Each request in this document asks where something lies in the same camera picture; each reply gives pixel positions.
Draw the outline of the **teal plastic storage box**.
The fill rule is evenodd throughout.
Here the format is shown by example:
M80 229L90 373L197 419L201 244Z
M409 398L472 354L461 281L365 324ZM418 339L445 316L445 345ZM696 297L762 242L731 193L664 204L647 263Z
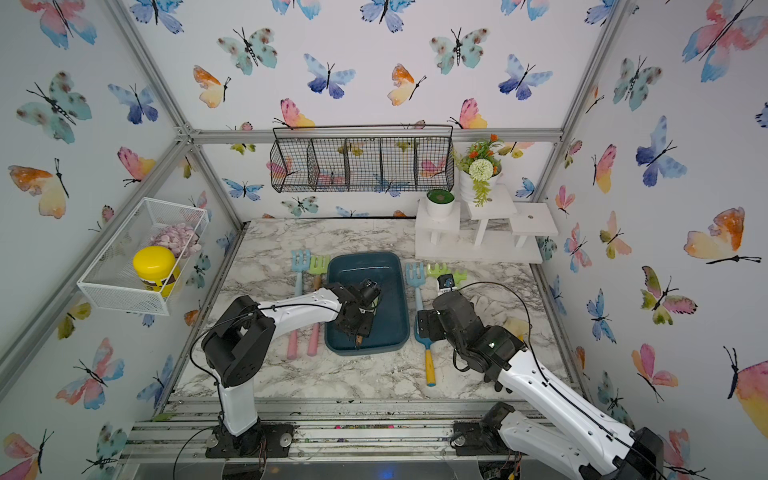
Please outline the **teal plastic storage box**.
M354 339L328 325L324 340L330 351L340 356L384 354L399 350L407 342L410 315L402 266L396 254L379 251L335 257L330 261L327 279L344 285L371 280L381 289L370 335L357 346Z

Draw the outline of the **teal rake yellow handle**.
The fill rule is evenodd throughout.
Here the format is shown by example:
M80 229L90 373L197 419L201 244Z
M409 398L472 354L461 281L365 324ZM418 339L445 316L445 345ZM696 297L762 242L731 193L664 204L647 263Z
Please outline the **teal rake yellow handle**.
M420 333L419 327L417 325L414 326L414 338L424 347L426 385L428 387L435 387L437 385L437 378L431 352L432 341L427 336L423 336Z

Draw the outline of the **light blue hand rake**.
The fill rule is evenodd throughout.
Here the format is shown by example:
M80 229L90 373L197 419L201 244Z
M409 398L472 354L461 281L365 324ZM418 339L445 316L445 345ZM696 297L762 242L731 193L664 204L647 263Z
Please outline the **light blue hand rake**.
M405 265L406 282L414 289L416 310L424 309L421 287L426 283L426 269L423 263Z

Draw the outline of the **purple rake pink handle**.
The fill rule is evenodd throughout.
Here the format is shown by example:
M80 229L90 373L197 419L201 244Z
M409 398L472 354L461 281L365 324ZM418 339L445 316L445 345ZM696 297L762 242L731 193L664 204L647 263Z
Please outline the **purple rake pink handle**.
M320 337L320 324L316 323L312 327L312 331L310 334L310 340L307 348L307 355L309 357L314 357L317 355L318 352L318 345L319 345L319 337Z

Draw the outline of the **light blue fork rake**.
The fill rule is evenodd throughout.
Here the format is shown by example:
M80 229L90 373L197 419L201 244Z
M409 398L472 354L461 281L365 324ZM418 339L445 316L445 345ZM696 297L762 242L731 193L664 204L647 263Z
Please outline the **light blue fork rake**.
M309 249L293 250L291 252L291 270L295 273L294 296L303 294L303 275L309 271L311 252Z

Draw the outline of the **green rake wooden handle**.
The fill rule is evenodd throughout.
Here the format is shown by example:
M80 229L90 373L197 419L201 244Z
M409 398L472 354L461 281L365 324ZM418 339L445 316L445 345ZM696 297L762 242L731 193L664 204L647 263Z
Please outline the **green rake wooden handle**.
M427 275L433 278L439 278L442 275L451 274L452 270L445 263L430 263L427 265Z
M454 286L460 287L463 282L465 282L468 279L468 271L467 270L454 270L452 272L452 277L454 280Z

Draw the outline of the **purple fork pink handle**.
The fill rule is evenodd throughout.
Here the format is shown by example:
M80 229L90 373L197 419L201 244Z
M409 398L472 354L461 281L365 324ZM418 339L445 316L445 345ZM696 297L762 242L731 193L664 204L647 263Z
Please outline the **purple fork pink handle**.
M295 360L297 356L298 356L298 331L293 330L289 335L286 358L288 360Z

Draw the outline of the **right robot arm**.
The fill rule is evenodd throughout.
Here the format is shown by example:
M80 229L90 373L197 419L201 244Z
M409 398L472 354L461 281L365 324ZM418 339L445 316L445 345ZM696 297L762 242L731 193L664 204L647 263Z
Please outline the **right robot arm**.
M418 331L447 341L470 370L498 390L520 395L548 421L542 426L503 403L485 416L490 436L570 479L661 479L664 444L600 411L538 361L532 347L502 326L482 322L458 291L438 296L417 316Z

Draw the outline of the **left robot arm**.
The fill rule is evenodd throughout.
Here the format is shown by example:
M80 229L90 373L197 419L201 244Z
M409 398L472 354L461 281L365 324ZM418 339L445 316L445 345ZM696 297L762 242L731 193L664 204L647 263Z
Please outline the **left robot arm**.
M253 378L272 341L314 324L333 327L357 340L372 331L381 294L371 280L358 285L332 283L309 294L258 303L237 298L201 340L206 362L216 378L224 432L241 439L258 423Z

